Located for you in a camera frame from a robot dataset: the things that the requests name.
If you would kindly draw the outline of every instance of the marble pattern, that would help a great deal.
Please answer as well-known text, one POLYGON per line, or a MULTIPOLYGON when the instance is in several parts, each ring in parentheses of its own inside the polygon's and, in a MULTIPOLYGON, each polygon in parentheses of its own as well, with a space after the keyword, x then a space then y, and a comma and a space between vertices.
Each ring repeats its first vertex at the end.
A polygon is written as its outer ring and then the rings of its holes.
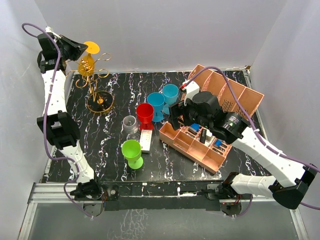
MULTIPOLYGON (((225 74, 246 85, 241 70, 225 71, 225 74)), ((81 132, 80 144, 87 161, 102 182, 110 181, 199 181, 225 179, 230 172, 246 175, 269 175, 262 166, 242 151, 232 148, 225 162, 216 174, 208 172, 197 163, 159 140, 159 129, 168 116, 154 124, 150 154, 142 154, 144 165, 138 170, 129 168, 121 153, 121 144, 129 139, 140 139, 140 131, 126 134, 122 120, 127 115, 136 117, 136 108, 153 92, 161 92, 166 84, 180 86, 189 72, 114 73, 99 80, 98 89, 114 96, 114 108, 108 114, 94 114, 86 108, 88 88, 76 88, 80 75, 74 75, 67 111, 78 123, 81 132)), ((257 116, 253 116, 260 127, 257 116)), ((54 151, 54 156, 62 154, 54 151)), ((74 177, 67 161, 52 162, 48 176, 42 182, 66 182, 74 177)))

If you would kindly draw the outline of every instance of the gray wall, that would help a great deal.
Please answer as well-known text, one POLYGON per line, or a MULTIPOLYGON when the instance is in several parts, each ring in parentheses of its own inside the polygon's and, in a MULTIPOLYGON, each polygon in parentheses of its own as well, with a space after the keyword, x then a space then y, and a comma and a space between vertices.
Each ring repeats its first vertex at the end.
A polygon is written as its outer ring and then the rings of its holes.
POLYGON ((21 28, 45 27, 33 0, 3 0, 0 15, 0 239, 16 239, 33 182, 46 166, 36 118, 44 108, 44 83, 36 59, 40 46, 21 28))
POLYGON ((285 0, 35 0, 48 25, 94 41, 112 72, 252 65, 285 0))
MULTIPOLYGON (((270 142, 320 168, 320 2, 291 0, 283 8, 251 69, 270 142)), ((320 175, 305 203, 320 206, 320 175)), ((300 207, 310 239, 319 239, 320 212, 300 207)))

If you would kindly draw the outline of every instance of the red goblet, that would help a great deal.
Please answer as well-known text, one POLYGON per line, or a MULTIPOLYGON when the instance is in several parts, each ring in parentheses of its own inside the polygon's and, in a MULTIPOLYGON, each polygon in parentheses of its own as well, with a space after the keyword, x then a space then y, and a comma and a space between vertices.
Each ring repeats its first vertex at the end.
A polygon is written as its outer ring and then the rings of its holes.
POLYGON ((138 116, 139 121, 141 122, 140 131, 142 129, 153 130, 154 126, 151 123, 152 118, 154 117, 154 108, 149 103, 141 103, 136 108, 136 115, 138 116))

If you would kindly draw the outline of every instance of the cup base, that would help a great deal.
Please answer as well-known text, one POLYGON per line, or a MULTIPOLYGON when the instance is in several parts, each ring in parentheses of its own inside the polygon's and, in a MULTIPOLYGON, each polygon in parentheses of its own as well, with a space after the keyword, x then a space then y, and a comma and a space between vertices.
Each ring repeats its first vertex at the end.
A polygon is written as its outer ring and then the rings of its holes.
POLYGON ((142 157, 140 157, 137 161, 128 161, 128 165, 132 169, 139 169, 144 164, 144 160, 142 157))
POLYGON ((152 122, 158 123, 161 122, 164 119, 164 115, 162 112, 157 112, 156 114, 153 115, 152 122))
POLYGON ((140 125, 140 131, 142 131, 143 129, 145 129, 145 130, 153 130, 154 129, 154 125, 151 122, 149 122, 147 124, 141 124, 140 125))
POLYGON ((170 114, 170 112, 169 112, 169 104, 164 105, 162 110, 163 110, 163 112, 165 114, 169 115, 170 114))

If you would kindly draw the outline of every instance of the purple cable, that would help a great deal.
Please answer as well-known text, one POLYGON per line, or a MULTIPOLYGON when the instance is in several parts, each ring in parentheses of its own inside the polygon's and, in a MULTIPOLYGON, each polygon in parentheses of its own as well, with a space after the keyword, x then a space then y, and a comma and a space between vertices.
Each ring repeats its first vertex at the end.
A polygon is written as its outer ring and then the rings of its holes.
MULTIPOLYGON (((185 84, 185 87, 188 86, 189 83, 191 83, 197 76, 199 76, 203 71, 205 71, 205 70, 207 70, 207 69, 217 70, 217 72, 223 76, 223 78, 224 78, 224 80, 225 80, 228 88, 230 89, 230 92, 231 92, 231 94, 232 94, 232 96, 233 96, 236 104, 238 104, 239 108, 242 110, 242 112, 244 113, 244 115, 247 117, 247 119, 248 119, 248 121, 249 121, 252 129, 253 129, 253 130, 256 130, 257 128, 256 128, 254 122, 251 120, 251 117, 249 116, 249 114, 247 113, 247 111, 244 109, 244 107, 243 107, 243 106, 240 104, 240 102, 238 101, 238 99, 237 99, 237 97, 236 97, 236 94, 235 94, 234 90, 232 89, 232 87, 231 87, 231 85, 230 85, 230 83, 229 83, 229 81, 228 81, 228 78, 226 77, 226 75, 224 74, 224 72, 223 72, 221 69, 219 69, 218 67, 216 67, 216 66, 207 66, 207 67, 201 69, 196 75, 194 75, 194 76, 190 79, 190 81, 188 81, 188 82, 185 84)), ((256 137, 259 139, 259 141, 262 143, 262 145, 263 145, 263 146, 266 146, 266 143, 265 143, 265 141, 262 139, 261 135, 260 135, 257 131, 255 131, 254 134, 255 134, 256 137)), ((271 152, 273 152, 273 153, 276 154, 276 155, 279 154, 278 151, 274 150, 272 147, 270 147, 270 146, 268 146, 268 145, 266 146, 266 148, 269 149, 271 152)), ((311 169, 317 171, 318 173, 320 173, 320 169, 318 169, 317 167, 313 166, 312 164, 303 162, 302 160, 299 160, 299 159, 297 159, 297 158, 294 158, 293 156, 287 156, 287 155, 284 155, 284 154, 282 154, 282 153, 279 154, 279 156, 282 157, 282 158, 289 159, 289 160, 291 160, 291 161, 297 162, 297 163, 299 163, 299 164, 305 165, 305 166, 307 166, 308 168, 311 168, 311 169)), ((320 207, 318 207, 318 206, 312 206, 312 205, 309 205, 309 204, 304 203, 304 202, 300 202, 300 204, 303 205, 303 206, 305 206, 305 207, 311 208, 311 209, 320 210, 320 207)))
POLYGON ((72 183, 72 182, 75 182, 77 181, 77 179, 79 178, 79 167, 78 167, 78 164, 76 163, 75 160, 73 160, 72 158, 70 157, 66 157, 66 156, 63 156, 63 157, 53 157, 50 155, 50 152, 49 152, 49 149, 48 149, 48 143, 47 143, 47 116, 48 116, 48 108, 49 108, 49 103, 50 103, 50 99, 51 99, 51 92, 52 92, 52 89, 54 87, 54 82, 55 82, 55 77, 56 77, 56 72, 57 72, 57 69, 58 69, 58 66, 59 66, 59 61, 60 61, 60 58, 61 58, 61 53, 60 53, 60 49, 58 47, 58 45, 56 44, 56 42, 50 37, 50 35, 44 31, 43 29, 41 29, 40 27, 32 24, 32 23, 23 23, 22 24, 22 29, 27 33, 29 34, 30 36, 36 38, 37 36, 36 35, 33 35, 32 33, 28 32, 25 28, 25 26, 31 26, 31 27, 34 27, 36 29, 38 29, 39 31, 41 31, 42 33, 44 33, 48 39, 50 39, 50 41, 53 43, 54 47, 56 48, 57 52, 58 52, 58 57, 57 57, 57 60, 56 60, 56 64, 54 66, 54 71, 53 71, 53 74, 52 74, 52 81, 51 81, 51 86, 50 86, 50 93, 49 93, 49 96, 48 96, 48 99, 46 101, 46 104, 45 104, 45 108, 44 108, 44 115, 43 115, 43 141, 44 141, 44 149, 45 149, 45 153, 47 154, 47 156, 49 157, 49 159, 53 160, 53 161, 60 161, 60 160, 69 160, 71 162, 73 162, 75 164, 75 167, 76 167, 76 170, 78 172, 78 174, 76 174, 76 177, 74 180, 70 180, 70 181, 67 181, 64 185, 63 185, 63 191, 65 193, 65 195, 67 196, 67 198, 73 203, 76 205, 76 207, 78 209, 80 209, 82 212, 84 212, 85 215, 87 215, 88 217, 90 218, 93 218, 94 216, 87 213, 86 211, 83 210, 83 208, 81 206, 79 206, 68 194, 67 190, 66 190, 66 187, 67 187, 67 184, 68 183, 72 183))

